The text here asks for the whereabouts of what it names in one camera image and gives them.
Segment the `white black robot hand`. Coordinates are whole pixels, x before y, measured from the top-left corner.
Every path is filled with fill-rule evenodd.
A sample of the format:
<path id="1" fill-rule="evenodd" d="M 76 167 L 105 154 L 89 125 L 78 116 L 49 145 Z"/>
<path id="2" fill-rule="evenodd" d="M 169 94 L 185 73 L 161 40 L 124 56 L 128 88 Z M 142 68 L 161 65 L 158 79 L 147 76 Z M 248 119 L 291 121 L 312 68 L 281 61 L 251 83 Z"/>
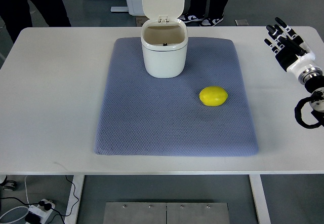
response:
<path id="1" fill-rule="evenodd" d="M 265 44 L 275 54 L 275 58 L 284 71 L 302 64 L 302 60 L 315 60 L 315 54 L 309 45 L 282 19 L 276 17 L 275 25 L 267 25 L 270 39 Z"/>

